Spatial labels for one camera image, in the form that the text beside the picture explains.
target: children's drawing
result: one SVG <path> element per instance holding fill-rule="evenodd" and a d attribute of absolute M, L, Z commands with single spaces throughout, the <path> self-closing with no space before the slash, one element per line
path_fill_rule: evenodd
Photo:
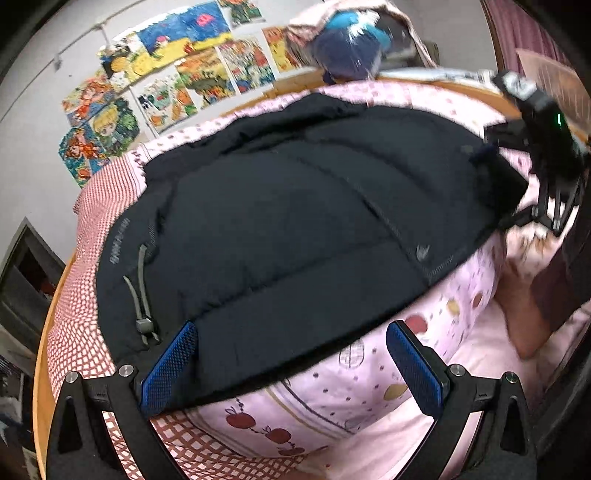
<path fill-rule="evenodd" d="M 74 127 L 66 134 L 61 140 L 59 153 L 80 187 L 109 163 L 105 149 L 88 123 Z"/>
<path fill-rule="evenodd" d="M 122 97 L 94 116 L 90 127 L 110 157 L 123 155 L 140 140 L 138 119 L 129 108 L 128 101 Z"/>
<path fill-rule="evenodd" d="M 69 94 L 61 105 L 73 127 L 85 123 L 115 98 L 115 90 L 109 83 L 105 69 L 101 68 Z"/>
<path fill-rule="evenodd" d="M 187 28 L 193 50 L 214 47 L 232 39 L 230 27 L 216 2 L 195 5 L 178 12 L 178 16 Z"/>
<path fill-rule="evenodd" d="M 154 59 L 135 32 L 128 32 L 99 51 L 100 62 L 116 92 L 146 76 L 154 69 Z"/>
<path fill-rule="evenodd" d="M 164 67 L 193 52 L 189 29 L 177 13 L 159 15 L 134 28 L 152 55 L 154 67 Z"/>
<path fill-rule="evenodd" d="M 230 41 L 219 49 L 241 93 L 275 81 L 269 61 L 256 38 Z"/>
<path fill-rule="evenodd" d="M 277 69 L 283 72 L 289 72 L 290 70 L 300 68 L 301 65 L 294 58 L 294 56 L 287 50 L 285 44 L 284 30 L 279 27 L 263 28 L 263 34 L 271 49 L 273 60 L 277 65 Z"/>
<path fill-rule="evenodd" d="M 219 0 L 222 7 L 230 9 L 234 28 L 253 22 L 264 22 L 261 10 L 253 0 Z"/>
<path fill-rule="evenodd" d="M 197 113 L 178 74 L 155 80 L 144 88 L 138 100 L 144 116 L 157 132 Z"/>
<path fill-rule="evenodd" d="M 181 80 L 203 97 L 204 105 L 236 95 L 228 71 L 215 48 L 207 48 L 175 63 Z"/>

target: metal screw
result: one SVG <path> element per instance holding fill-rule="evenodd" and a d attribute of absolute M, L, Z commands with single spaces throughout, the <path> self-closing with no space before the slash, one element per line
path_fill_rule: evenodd
<path fill-rule="evenodd" d="M 78 373 L 77 372 L 66 373 L 66 382 L 67 383 L 74 383 L 76 380 L 78 380 Z"/>
<path fill-rule="evenodd" d="M 131 365 L 123 365 L 119 368 L 119 375 L 122 377 L 128 377 L 134 372 L 134 367 Z"/>
<path fill-rule="evenodd" d="M 517 374 L 513 373 L 513 372 L 507 372 L 505 374 L 505 379 L 509 382 L 509 383 L 517 383 L 519 381 L 519 377 L 517 376 Z"/>
<path fill-rule="evenodd" d="M 464 374 L 466 373 L 466 369 L 458 364 L 453 364 L 449 367 L 449 371 L 452 375 L 454 375 L 455 377 L 463 377 Z"/>

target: wire on wall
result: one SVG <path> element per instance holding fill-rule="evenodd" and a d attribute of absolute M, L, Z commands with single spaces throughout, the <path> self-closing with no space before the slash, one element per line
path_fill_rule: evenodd
<path fill-rule="evenodd" d="M 27 89 L 35 82 L 35 80 L 37 80 L 39 78 L 39 75 L 41 75 L 45 70 L 47 70 L 51 65 L 55 65 L 56 70 L 59 69 L 60 65 L 61 65 L 61 55 L 68 50 L 69 48 L 71 48 L 73 45 L 75 45 L 77 42 L 79 42 L 80 40 L 82 40 L 85 36 L 87 36 L 89 33 L 92 33 L 94 31 L 101 31 L 104 38 L 105 38 L 105 42 L 109 43 L 110 39 L 107 36 L 104 26 L 105 24 L 111 20 L 112 18 L 115 18 L 117 15 L 121 15 L 122 13 L 124 13 L 125 11 L 129 10 L 130 8 L 133 8 L 137 5 L 143 4 L 146 0 L 136 0 L 135 2 L 126 5 L 125 7 L 117 10 L 116 12 L 110 14 L 108 17 L 106 17 L 105 19 L 95 23 L 94 25 L 92 25 L 88 30 L 86 30 L 85 32 L 81 33 L 80 35 L 78 35 L 74 40 L 72 40 L 70 43 L 68 43 L 68 45 L 66 45 L 63 49 L 61 49 L 60 51 L 58 51 L 54 57 L 48 61 L 41 70 L 39 70 L 39 72 L 37 72 L 37 74 L 25 85 L 25 87 L 20 91 L 20 93 L 15 97 L 15 99 L 12 101 L 12 103 L 8 106 L 8 108 L 6 109 L 6 111 L 2 114 L 2 117 L 0 118 L 0 124 L 4 121 L 4 119 L 7 117 L 7 115 L 10 113 L 10 111 L 12 110 L 12 108 L 17 104 L 18 100 L 20 99 L 20 97 L 22 97 L 24 95 L 24 93 L 27 91 Z"/>

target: polka dot pattern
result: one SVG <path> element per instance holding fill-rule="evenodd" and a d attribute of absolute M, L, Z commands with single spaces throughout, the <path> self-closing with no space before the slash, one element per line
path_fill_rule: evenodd
<path fill-rule="evenodd" d="M 320 91 L 354 103 L 432 111 L 479 135 L 482 135 L 484 125 L 503 120 L 498 112 L 481 102 L 428 85 L 355 82 L 323 87 Z M 109 228 L 145 189 L 143 166 L 165 151 L 214 134 L 237 118 L 279 111 L 308 94 L 304 91 L 266 100 L 252 108 L 167 134 L 113 160 L 90 179 L 74 206 L 78 215 L 76 260 L 66 278 L 55 310 L 55 323 L 48 335 L 48 370 L 55 396 L 69 371 L 77 370 L 85 378 L 110 375 L 115 371 L 97 324 L 95 274 Z M 504 151 L 504 154 L 516 168 L 527 174 L 530 161 L 526 155 L 511 151 Z M 400 318 L 419 315 L 420 320 L 410 323 L 414 324 L 421 341 L 435 348 L 444 359 L 450 357 L 493 294 L 504 252 L 500 236 L 493 236 L 465 265 L 413 304 L 412 311 L 402 312 Z M 446 309 L 451 299 L 459 308 L 454 315 L 450 315 L 449 308 Z M 232 427 L 225 421 L 226 414 L 218 404 L 158 416 L 152 419 L 152 425 L 191 479 L 279 478 L 304 459 L 300 449 L 310 452 L 338 442 L 391 411 L 405 398 L 405 385 L 384 346 L 386 327 L 387 324 L 379 327 L 344 353 L 269 388 L 279 401 L 287 402 L 285 398 L 290 398 L 293 403 L 291 391 L 318 415 L 325 417 L 327 421 L 319 422 L 321 429 L 329 432 L 330 440 L 326 436 L 319 440 L 311 430 L 303 427 L 300 430 L 287 428 L 289 425 L 284 423 L 288 420 L 275 425 L 264 402 L 262 408 L 253 407 L 253 413 L 249 414 L 257 418 L 257 423 L 273 424 L 273 429 L 287 428 L 293 435 L 292 441 L 297 441 L 298 446 L 282 450 L 293 456 L 283 457 L 277 448 L 271 453 L 265 450 L 266 446 L 259 448 L 259 440 L 265 441 L 264 445 L 273 442 L 248 429 L 233 429 L 245 435 L 238 439 L 233 437 L 233 433 L 229 433 Z M 261 392 L 249 395 L 253 395 L 253 400 L 262 398 Z M 217 420 L 227 429 L 214 432 L 215 429 L 208 427 Z M 141 479 L 114 417 L 105 414 L 105 421 L 127 474 L 132 479 Z"/>

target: pink curtain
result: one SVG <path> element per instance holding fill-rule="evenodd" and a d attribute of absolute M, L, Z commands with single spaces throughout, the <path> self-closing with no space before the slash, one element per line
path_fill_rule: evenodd
<path fill-rule="evenodd" d="M 531 50 L 570 66 L 549 33 L 512 0 L 485 0 L 495 26 L 505 68 L 523 73 L 516 48 Z"/>

